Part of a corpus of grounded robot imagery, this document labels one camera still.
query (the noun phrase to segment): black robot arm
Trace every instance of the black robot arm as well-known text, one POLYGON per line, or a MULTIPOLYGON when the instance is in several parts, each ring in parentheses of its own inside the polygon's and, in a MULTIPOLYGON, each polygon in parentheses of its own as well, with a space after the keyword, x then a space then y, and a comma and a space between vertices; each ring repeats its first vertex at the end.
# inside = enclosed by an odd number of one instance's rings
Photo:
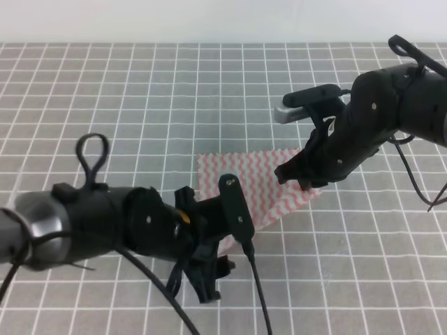
POLYGON ((315 124, 304 149, 280 165, 280 184, 296 179, 302 189, 345 179, 394 134, 403 131, 447 147, 447 69, 399 36, 388 41, 398 55, 416 64, 382 68, 358 76, 349 91, 327 84, 287 94, 274 111, 285 124, 310 117, 315 124))
POLYGON ((200 303, 220 299, 216 280, 235 265, 218 255, 219 242, 232 235, 247 255, 260 295, 268 334, 272 333, 261 284, 254 264, 251 239, 254 226, 239 179, 219 178, 219 196, 196 202, 194 191, 175 191, 175 206, 163 203, 154 188, 109 187, 96 182, 106 162, 107 139, 101 134, 82 136, 76 154, 85 171, 85 184, 74 188, 55 184, 51 191, 20 195, 12 209, 0 209, 0 262, 13 264, 0 287, 0 303, 20 265, 39 271, 117 251, 139 267, 182 317, 192 334, 198 334, 174 297, 185 273, 200 303), (84 143, 99 137, 103 153, 93 168, 82 154, 84 143), (164 286, 130 253, 175 263, 164 286))

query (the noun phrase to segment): white grid line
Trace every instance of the white grid line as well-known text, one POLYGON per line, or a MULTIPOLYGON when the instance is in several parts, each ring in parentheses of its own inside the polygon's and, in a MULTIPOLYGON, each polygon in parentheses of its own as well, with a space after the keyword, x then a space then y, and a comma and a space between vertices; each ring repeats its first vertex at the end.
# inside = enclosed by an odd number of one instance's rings
MULTIPOLYGON (((287 50, 286 50, 286 60, 287 60, 287 69, 290 70, 290 63, 288 61, 288 52, 287 52, 287 50)), ((293 92, 292 77, 291 77, 290 72, 288 74, 288 79, 290 80, 291 92, 293 92)), ((271 113, 272 113, 272 111, 270 110, 270 124, 272 125, 271 131, 272 131, 272 138, 273 138, 273 122, 272 122, 272 114, 271 113)), ((301 144, 300 127, 298 126, 298 122, 296 123, 296 130, 297 130, 297 134, 298 134, 298 141, 301 144)), ((284 252, 284 266, 286 267, 286 280, 288 281, 289 277, 288 277, 288 265, 287 265, 287 257, 286 257, 286 242, 284 240, 284 222, 282 221, 282 218, 280 218, 280 222, 279 223, 281 225, 281 238, 282 238, 282 246, 283 246, 283 252, 284 252)), ((318 268, 319 268, 320 274, 321 274, 321 267, 320 267, 320 260, 319 260, 319 258, 318 258, 318 268)), ((327 301, 326 301, 326 295, 325 295, 324 291, 323 291, 323 298, 324 298, 324 304, 325 304, 325 306, 327 306, 328 304, 327 304, 327 301)), ((289 283, 287 283, 287 300, 288 300, 288 306, 292 307, 291 286, 290 286, 289 283)), ((294 327, 294 324, 293 324, 292 310, 290 310, 289 317, 291 319, 291 329, 292 329, 291 335, 295 335, 295 327, 294 327)), ((329 335, 332 335, 331 332, 330 332, 329 319, 328 319, 328 327, 329 327, 329 335)))
MULTIPOLYGON (((156 56, 156 46, 154 48, 154 58, 156 56)), ((147 92, 147 98, 146 98, 146 106, 149 104, 149 99, 150 99, 150 92, 151 92, 151 84, 152 84, 152 76, 150 76, 149 78, 149 86, 148 86, 148 92, 147 92)), ((146 122, 146 116, 147 116, 147 111, 145 110, 144 116, 143 116, 143 124, 146 122)), ((138 156, 140 155, 140 151, 141 151, 141 144, 142 144, 142 136, 144 133, 144 127, 141 127, 141 134, 140 134, 140 142, 138 143, 138 156)), ((138 169, 138 159, 139 157, 137 157, 137 161, 135 162, 135 171, 133 173, 133 180, 132 180, 132 186, 135 186, 135 178, 137 176, 137 169, 138 169)), ((154 272, 154 265, 155 265, 155 259, 152 258, 151 261, 151 271, 154 272)), ((142 328, 142 335, 146 335, 147 333, 147 319, 149 317, 149 308, 150 308, 150 303, 151 303, 151 291, 152 291, 152 282, 145 280, 145 283, 147 283, 147 300, 146 300, 146 310, 145 310, 145 321, 143 324, 143 328, 142 328)))
MULTIPOLYGON (((77 168, 77 170, 76 170, 76 176, 75 176, 75 180, 74 180, 74 182, 73 182, 73 185, 75 186, 76 184, 77 184, 77 182, 78 182, 78 177, 79 177, 79 171, 80 171, 80 166, 78 166, 78 168, 77 168)), ((87 266, 87 260, 85 260, 84 262, 82 262, 82 266, 83 267, 86 267, 87 266)), ((77 313, 77 311, 78 311, 78 305, 79 305, 79 301, 80 301, 80 297, 81 297, 81 292, 82 292, 82 282, 84 281, 84 278, 85 278, 85 269, 82 269, 82 273, 81 273, 81 279, 80 279, 80 282, 79 282, 79 287, 78 287, 78 291, 76 292, 76 298, 75 298, 75 306, 74 306, 74 309, 73 309, 73 314, 72 314, 72 316, 71 316, 71 321, 70 321, 70 328, 68 329, 68 335, 71 335, 72 333, 73 333, 73 330, 74 330, 74 326, 75 326, 75 320, 76 320, 76 313, 77 313)))
MULTIPOLYGON (((352 53, 354 53, 354 49, 352 47, 352 43, 350 43, 350 45, 351 45, 352 53)), ((367 190, 368 187, 367 187, 367 182, 366 182, 365 176, 363 174, 362 165, 360 165, 360 172, 361 172, 360 174, 362 176, 363 184, 365 186, 365 190, 367 190)), ((368 191, 366 192, 366 194, 367 194, 367 198, 368 198, 369 208, 372 210, 371 197, 369 196, 369 192, 368 191)), ((376 216, 374 215, 374 213, 372 214, 372 219, 374 221, 374 227, 376 228, 377 237, 379 238, 379 244, 380 244, 381 252, 382 252, 383 255, 386 255, 385 248, 383 247, 383 242, 382 242, 382 237, 381 237, 381 234, 380 234, 379 226, 377 225, 377 220, 376 220, 376 216)), ((386 273, 388 275, 388 278, 391 279, 392 277, 391 277, 390 267, 388 265, 388 259, 387 258, 383 258, 383 259, 385 260, 386 273)), ((396 307, 399 308, 399 300, 397 299, 395 287, 394 287, 393 283, 391 283, 390 286, 391 286, 391 290, 393 292, 393 298, 394 298, 394 302, 396 304, 396 307)), ((397 314, 399 316, 399 322, 400 322, 400 327, 402 328, 402 333, 403 333, 403 335, 406 335, 404 321, 402 319, 402 314, 400 313, 399 309, 397 310, 397 314)))
MULTIPOLYGON (((21 51, 21 53, 20 53, 20 58, 21 58, 22 55, 23 55, 23 51, 24 51, 24 49, 23 49, 23 50, 21 51)), ((34 72, 33 77, 32 77, 32 79, 31 79, 30 83, 28 83, 27 92, 28 92, 29 87, 31 86, 32 80, 35 78, 35 76, 36 76, 36 72, 34 72)), ((25 97, 26 97, 26 96, 23 96, 23 99, 22 99, 22 101, 20 102, 20 106, 19 106, 19 109, 18 109, 18 111, 17 111, 17 113, 16 113, 16 115, 15 115, 13 124, 15 123, 15 121, 16 121, 17 118, 18 118, 18 115, 19 115, 19 113, 20 113, 20 108, 21 108, 21 106, 23 105, 23 102, 24 102, 24 100, 25 100, 25 97)), ((8 138, 8 136, 10 135, 10 131, 11 131, 11 130, 12 130, 12 126, 11 126, 10 129, 8 130, 8 134, 6 135, 6 138, 8 138)), ((3 143, 3 145, 1 146, 1 149, 0 149, 0 155, 3 153, 3 150, 4 150, 4 148, 5 148, 5 143, 6 143, 6 141, 5 141, 5 142, 3 143)), ((10 199, 11 199, 12 195, 14 195, 14 194, 16 193, 16 190, 18 189, 18 183, 20 182, 20 173, 23 171, 23 167, 24 167, 24 163, 25 163, 26 158, 27 158, 27 157, 24 158, 24 161, 23 161, 23 163, 21 164, 21 167, 20 167, 20 169, 19 169, 19 174, 18 174, 17 179, 15 180, 15 183, 14 183, 13 192, 12 192, 12 193, 10 194, 10 196, 9 196, 9 201, 8 201, 9 203, 10 203, 10 199)), ((4 307, 7 307, 7 306, 8 306, 9 298, 10 298, 10 296, 11 296, 11 292, 13 291, 13 288, 14 288, 14 280, 12 280, 12 282, 11 282, 11 284, 10 284, 10 287, 9 287, 9 290, 8 290, 9 292, 8 292, 7 295, 5 296, 5 299, 4 299, 4 302, 3 302, 3 306, 4 306, 4 307)), ((0 314, 0 324, 1 324, 1 322, 3 321, 4 314, 5 314, 5 309, 3 308, 3 309, 1 310, 1 314, 0 314)))
MULTIPOLYGON (((65 53, 64 53, 64 56, 66 56, 67 52, 68 52, 68 48, 66 48, 65 53)), ((53 85, 52 85, 52 87, 51 87, 50 96, 51 96, 51 93, 53 92, 53 90, 54 90, 54 83, 53 83, 53 85)), ((47 106, 48 101, 50 101, 50 96, 48 96, 47 101, 45 102, 45 106, 47 106)), ((41 114, 41 117, 40 117, 39 121, 42 121, 42 118, 43 118, 43 112, 42 112, 42 114, 41 114)), ((25 155, 25 159, 24 159, 24 162, 23 162, 23 166, 22 166, 22 168, 20 169, 20 173, 18 174, 17 181, 16 181, 16 183, 17 183, 17 187, 19 187, 19 184, 20 184, 20 182, 21 182, 21 180, 22 180, 21 176, 22 176, 23 167, 24 167, 25 164, 26 164, 27 157, 29 156, 29 152, 31 151, 31 146, 33 145, 33 141, 34 141, 34 138, 35 138, 35 136, 36 136, 36 134, 37 134, 37 131, 38 131, 38 127, 36 127, 36 130, 35 130, 35 132, 34 132, 33 138, 31 139, 31 143, 29 144, 28 151, 27 151, 27 153, 26 153, 26 155, 25 155)), ((43 190, 45 189, 45 186, 46 186, 46 184, 47 184, 48 177, 50 176, 50 171, 51 171, 51 166, 52 166, 53 161, 54 161, 54 159, 52 159, 52 162, 51 162, 51 165, 50 165, 50 169, 48 170, 48 174, 47 174, 47 176, 46 176, 46 178, 45 178, 45 182, 44 182, 44 184, 43 184, 43 190)), ((46 292, 47 292, 48 282, 49 282, 49 280, 50 280, 50 276, 51 276, 51 269, 48 270, 48 274, 47 274, 47 278, 46 278, 46 281, 45 281, 45 285, 43 286, 42 297, 41 297, 41 301, 40 301, 40 303, 39 303, 39 309, 37 310, 36 318, 34 319, 33 330, 32 330, 32 333, 31 333, 32 335, 34 335, 34 334, 36 333, 36 330, 37 330, 37 324, 38 324, 39 317, 40 317, 40 315, 41 315, 41 309, 42 309, 42 307, 43 307, 43 301, 44 301, 44 299, 45 299, 45 294, 46 294, 46 292)))
MULTIPOLYGON (((307 44, 307 53, 309 54, 309 58, 310 58, 309 44, 307 44)), ((312 72, 312 78, 314 80, 314 86, 316 86, 314 72, 312 72)), ((336 194, 337 194, 339 208, 341 209, 342 208, 342 201, 340 200, 340 194, 338 192, 337 184, 335 184, 335 190, 336 190, 336 194)), ((346 229, 346 222, 344 220, 343 212, 341 213, 341 215, 342 215, 343 229, 344 229, 344 233, 345 233, 345 237, 346 237, 346 244, 348 245, 349 255, 351 256, 350 259, 351 259, 351 264, 352 264, 352 268, 353 268, 354 279, 356 280, 356 289, 357 289, 357 294, 358 294, 358 300, 360 302, 360 310, 362 312, 362 318, 363 318, 363 322, 364 322, 364 325, 365 325, 365 334, 369 335, 369 330, 368 330, 368 325, 367 325, 367 321, 366 321, 365 310, 363 308, 362 295, 360 293, 360 286, 358 285, 358 277, 357 277, 357 273, 356 273, 356 265, 354 263, 354 259, 352 258, 351 243, 349 241, 349 236, 346 233, 347 229, 346 229)))
MULTIPOLYGON (((377 58, 377 64, 380 66, 380 62, 379 62, 379 58, 377 57, 376 50, 373 49, 373 51, 374 51, 374 54, 376 55, 376 58, 377 58)), ((387 163, 388 168, 390 169, 390 171, 392 171, 391 166, 390 166, 390 163, 388 162, 388 157, 387 157, 386 155, 385 155, 385 161, 386 161, 386 163, 387 163)), ((391 179, 393 180, 394 187, 397 189, 396 181, 395 181, 395 178, 394 178, 394 175, 393 175, 393 174, 391 174, 391 179)), ((403 216, 404 216, 404 221, 405 221, 406 228, 407 228, 407 230, 410 232, 411 229, 410 229, 408 220, 406 219, 406 212, 405 212, 405 210, 404 210, 404 206, 402 205, 402 200, 401 200, 401 198, 400 198, 400 194, 399 194, 399 192, 397 192, 397 199, 399 200, 400 208, 401 208, 401 210, 402 210, 402 214, 403 214, 403 216)), ((438 315, 437 315, 436 311, 434 310, 433 298, 432 298, 432 296, 431 296, 431 294, 430 294, 430 289, 428 288, 428 284, 427 284, 427 281, 426 281, 426 278, 425 278, 425 273, 424 273, 424 269, 423 269, 422 263, 420 262, 420 255, 418 254, 418 249, 416 248, 416 244, 415 244, 415 242, 414 242, 413 236, 412 236, 411 234, 410 234, 409 236, 410 236, 411 244, 412 244, 413 249, 414 249, 415 254, 416 254, 416 259, 417 259, 417 261, 418 261, 419 270, 420 270, 420 272, 421 272, 421 275, 422 275, 423 280, 424 280, 424 283, 425 283, 425 289, 426 289, 427 294, 428 294, 428 299, 429 299, 429 301, 430 301, 430 306, 431 306, 431 308, 432 308, 432 310, 433 310, 434 318, 435 318, 435 320, 436 320, 436 324, 437 324, 439 333, 442 335, 443 332, 442 332, 441 324, 440 324, 440 322, 439 322, 438 315)))
MULTIPOLYGON (((130 70, 131 66, 132 66, 132 60, 129 62, 129 70, 130 70)), ((122 113, 122 110, 123 110, 124 92, 126 91, 126 88, 127 88, 127 81, 128 81, 128 80, 129 80, 129 72, 127 73, 126 84, 124 85, 123 99, 122 99, 122 101, 121 101, 121 105, 119 106, 118 120, 119 120, 119 118, 121 117, 121 113, 122 113)), ((115 138, 116 138, 116 136, 117 136, 118 125, 119 125, 119 124, 117 123, 117 125, 116 125, 116 127, 115 127, 115 134, 114 134, 114 136, 113 136, 112 145, 110 146, 110 151, 113 151, 113 147, 114 147, 114 145, 115 145, 115 138)), ((111 161, 111 160, 108 160, 108 162, 107 162, 107 167, 106 167, 106 169, 105 169, 105 178, 104 178, 104 179, 105 179, 106 181, 107 181, 107 175, 108 175, 109 170, 110 170, 110 161, 111 161)), ((107 328, 106 328, 106 331, 105 331, 105 335, 108 335, 109 332, 110 332, 110 325, 111 325, 111 322, 112 322, 112 308, 113 308, 113 306, 114 306, 114 304, 115 304, 115 297, 116 297, 116 293, 117 293, 117 281, 118 281, 118 278, 119 278, 119 269, 121 268, 121 263, 122 263, 122 257, 118 258, 117 273, 116 273, 116 275, 115 275, 115 283, 114 283, 114 285, 113 285, 112 300, 111 300, 111 302, 110 302, 110 311, 109 311, 109 315, 108 315, 107 328)))

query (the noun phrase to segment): towel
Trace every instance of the towel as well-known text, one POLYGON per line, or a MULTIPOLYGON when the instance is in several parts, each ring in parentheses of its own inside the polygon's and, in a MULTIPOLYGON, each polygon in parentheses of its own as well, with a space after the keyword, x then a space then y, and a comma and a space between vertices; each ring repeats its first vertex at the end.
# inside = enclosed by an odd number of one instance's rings
MULTIPOLYGON (((242 185, 255 231, 259 231, 320 194, 320 191, 314 189, 302 191, 297 181, 279 185, 274 175, 274 169, 278 165, 285 163, 299 151, 277 149, 243 154, 199 154, 200 200, 219 195, 217 183, 222 174, 235 174, 242 185)), ((219 244, 219 254, 225 253, 234 244, 232 236, 226 237, 219 244)))

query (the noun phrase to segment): black plastic part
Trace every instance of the black plastic part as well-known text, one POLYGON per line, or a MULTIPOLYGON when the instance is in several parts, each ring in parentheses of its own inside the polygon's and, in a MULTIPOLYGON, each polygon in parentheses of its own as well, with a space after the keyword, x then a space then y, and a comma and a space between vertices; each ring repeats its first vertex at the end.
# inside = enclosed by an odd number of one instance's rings
POLYGON ((304 149, 280 165, 275 174, 280 184, 298 180, 303 190, 345 179, 397 131, 399 100, 408 69, 414 64, 376 70, 360 75, 351 91, 351 102, 341 110, 339 103, 308 107, 316 129, 304 149), (335 111, 335 127, 328 135, 328 110, 335 111))
POLYGON ((424 54, 417 47, 415 47, 409 41, 403 39, 399 35, 394 35, 393 37, 391 37, 388 40, 388 45, 395 54, 402 57, 411 57, 418 62, 419 66, 427 66, 438 75, 447 79, 447 68, 443 67, 440 63, 424 54))
POLYGON ((214 256, 213 261, 206 263, 192 260, 184 270, 201 304, 221 299, 220 293, 216 291, 216 280, 229 275, 235 268, 235 264, 227 256, 217 257, 217 246, 214 256))
POLYGON ((337 98, 342 94, 342 90, 337 85, 326 84, 286 94, 282 99, 282 103, 289 108, 298 108, 337 98))
POLYGON ((11 262, 26 244, 26 235, 17 220, 0 211, 0 263, 11 262))
POLYGON ((399 129, 447 146, 447 79, 425 71, 402 92, 399 129))
POLYGON ((136 253, 176 261, 192 243, 185 224, 154 188, 133 189, 124 208, 126 242, 136 253))
POLYGON ((251 241, 254 226, 239 179, 234 174, 224 174, 219 178, 219 191, 231 234, 241 244, 251 241))

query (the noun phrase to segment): gray grid surface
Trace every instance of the gray grid surface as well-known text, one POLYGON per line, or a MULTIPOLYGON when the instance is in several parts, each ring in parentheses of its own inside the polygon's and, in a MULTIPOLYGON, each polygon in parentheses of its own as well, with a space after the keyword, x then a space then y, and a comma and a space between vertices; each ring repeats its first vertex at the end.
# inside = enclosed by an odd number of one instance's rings
MULTIPOLYGON (((445 63, 447 44, 420 43, 445 63)), ((302 147, 313 128, 272 124, 286 93, 405 61, 384 43, 2 44, 0 201, 83 182, 78 137, 111 140, 101 180, 173 190, 197 187, 194 154, 302 147)), ((86 155, 97 159, 89 142, 86 155)), ((447 150, 404 147, 432 199, 446 179, 447 150)), ((447 208, 426 213, 393 147, 384 145, 309 207, 255 238, 275 334, 447 333, 447 208)), ((222 300, 179 301, 202 334, 265 334, 249 266, 219 281, 222 300)), ((170 264, 142 258, 166 280, 170 264)), ((188 334, 161 295, 115 254, 96 271, 21 269, 0 310, 0 334, 188 334)), ((8 267, 0 267, 0 278, 8 267)))

